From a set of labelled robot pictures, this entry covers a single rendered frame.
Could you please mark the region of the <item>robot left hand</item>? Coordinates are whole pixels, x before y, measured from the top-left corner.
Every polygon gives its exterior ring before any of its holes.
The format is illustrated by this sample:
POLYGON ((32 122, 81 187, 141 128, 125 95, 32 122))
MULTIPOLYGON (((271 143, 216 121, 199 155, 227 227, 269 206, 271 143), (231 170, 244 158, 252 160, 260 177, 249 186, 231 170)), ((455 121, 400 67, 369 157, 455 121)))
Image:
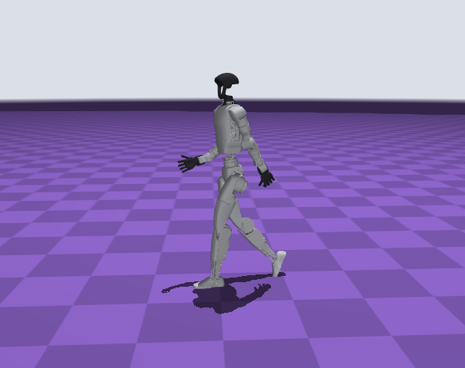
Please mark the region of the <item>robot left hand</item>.
MULTIPOLYGON (((268 167, 267 167, 268 169, 268 167)), ((274 177, 272 176, 272 174, 269 172, 269 169, 266 170, 264 173, 261 173, 260 169, 257 167, 257 170, 259 171, 259 174, 261 175, 261 181, 260 181, 260 184, 259 186, 262 185, 262 182, 264 182, 264 187, 269 186, 269 183, 272 183, 272 180, 275 181, 274 177)))

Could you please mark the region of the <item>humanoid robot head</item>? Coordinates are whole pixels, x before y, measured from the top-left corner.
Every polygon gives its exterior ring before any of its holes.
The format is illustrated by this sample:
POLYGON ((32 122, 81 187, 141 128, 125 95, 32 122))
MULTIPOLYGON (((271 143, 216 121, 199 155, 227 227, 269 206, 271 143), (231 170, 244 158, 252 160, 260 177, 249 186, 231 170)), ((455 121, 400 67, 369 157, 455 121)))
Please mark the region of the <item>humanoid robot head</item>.
MULTIPOLYGON (((227 101, 234 101, 233 96, 226 95, 226 88, 231 88, 232 84, 238 84, 239 80, 236 75, 231 73, 220 74, 215 78, 215 82, 218 85, 218 97, 219 99, 224 99, 224 103, 221 106, 227 105, 227 101), (223 92, 221 94, 221 87, 223 86, 223 92)), ((232 102, 233 104, 233 102, 232 102)), ((237 104, 234 101, 234 104, 237 104)))

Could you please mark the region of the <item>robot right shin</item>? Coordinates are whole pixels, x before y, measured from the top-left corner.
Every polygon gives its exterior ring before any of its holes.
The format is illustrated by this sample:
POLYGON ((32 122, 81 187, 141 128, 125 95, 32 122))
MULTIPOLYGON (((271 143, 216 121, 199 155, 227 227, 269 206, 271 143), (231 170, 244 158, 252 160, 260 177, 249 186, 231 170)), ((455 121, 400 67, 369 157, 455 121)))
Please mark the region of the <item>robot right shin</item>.
MULTIPOLYGON (((239 231, 239 230, 238 230, 239 231)), ((239 231, 241 233, 241 231, 239 231)), ((266 239, 263 237, 262 233, 260 232, 260 230, 258 230, 257 228, 254 227, 254 229, 249 232, 249 233, 241 233, 242 236, 248 241, 250 242, 256 249, 258 249, 259 251, 261 250, 261 252, 266 256, 268 257, 271 262, 275 263, 275 258, 277 258, 277 256, 274 254, 274 252, 271 250, 271 248, 267 245, 267 241, 266 239), (271 256, 273 259, 271 259, 269 256, 271 256)))

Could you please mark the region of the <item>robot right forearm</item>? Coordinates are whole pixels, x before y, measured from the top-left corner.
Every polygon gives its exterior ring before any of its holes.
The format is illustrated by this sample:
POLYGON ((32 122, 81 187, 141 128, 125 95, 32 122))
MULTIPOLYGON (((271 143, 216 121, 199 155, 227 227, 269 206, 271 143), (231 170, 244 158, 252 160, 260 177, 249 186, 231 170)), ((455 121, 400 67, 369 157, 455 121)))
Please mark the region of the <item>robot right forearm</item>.
POLYGON ((205 163, 205 162, 211 162, 213 158, 216 158, 218 155, 221 155, 221 153, 218 153, 217 146, 213 146, 213 148, 206 153, 204 156, 198 157, 200 164, 205 163))

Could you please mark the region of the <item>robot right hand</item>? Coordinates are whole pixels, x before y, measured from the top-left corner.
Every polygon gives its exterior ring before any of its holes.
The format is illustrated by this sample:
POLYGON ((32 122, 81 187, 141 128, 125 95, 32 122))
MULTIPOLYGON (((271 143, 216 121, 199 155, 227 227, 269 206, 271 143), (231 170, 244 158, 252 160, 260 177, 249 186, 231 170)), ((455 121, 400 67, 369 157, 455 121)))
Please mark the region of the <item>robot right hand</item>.
POLYGON ((180 170, 187 168, 187 169, 183 170, 182 173, 184 173, 184 172, 186 172, 188 170, 191 170, 192 168, 195 167, 195 165, 197 165, 197 166, 203 165, 204 163, 200 164, 200 161, 198 159, 198 157, 200 157, 200 156, 203 156, 203 155, 195 156, 194 158, 193 157, 189 158, 188 156, 181 155, 181 157, 186 158, 186 159, 177 161, 178 163, 182 163, 182 164, 179 164, 178 166, 184 166, 185 165, 184 167, 181 167, 180 170))

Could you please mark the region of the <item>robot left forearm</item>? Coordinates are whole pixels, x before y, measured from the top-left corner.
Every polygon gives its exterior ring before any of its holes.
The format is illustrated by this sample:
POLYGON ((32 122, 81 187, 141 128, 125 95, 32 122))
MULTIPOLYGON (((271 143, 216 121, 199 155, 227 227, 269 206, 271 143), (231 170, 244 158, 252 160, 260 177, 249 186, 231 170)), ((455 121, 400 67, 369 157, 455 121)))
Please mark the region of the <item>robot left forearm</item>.
POLYGON ((259 147, 253 138, 250 139, 250 144, 252 149, 249 149, 248 153, 252 157, 253 163, 260 169, 261 173, 264 173, 268 169, 259 152, 259 147))

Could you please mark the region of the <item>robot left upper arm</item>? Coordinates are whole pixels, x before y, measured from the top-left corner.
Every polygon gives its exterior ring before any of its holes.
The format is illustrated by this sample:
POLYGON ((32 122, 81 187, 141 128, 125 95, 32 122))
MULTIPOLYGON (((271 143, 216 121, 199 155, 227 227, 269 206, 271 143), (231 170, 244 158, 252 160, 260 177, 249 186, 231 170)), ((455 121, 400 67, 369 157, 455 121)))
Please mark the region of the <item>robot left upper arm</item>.
POLYGON ((241 145, 244 150, 252 149, 250 139, 252 138, 251 129, 247 120, 247 114, 243 107, 234 106, 229 110, 231 119, 236 123, 239 132, 241 133, 243 140, 241 145))

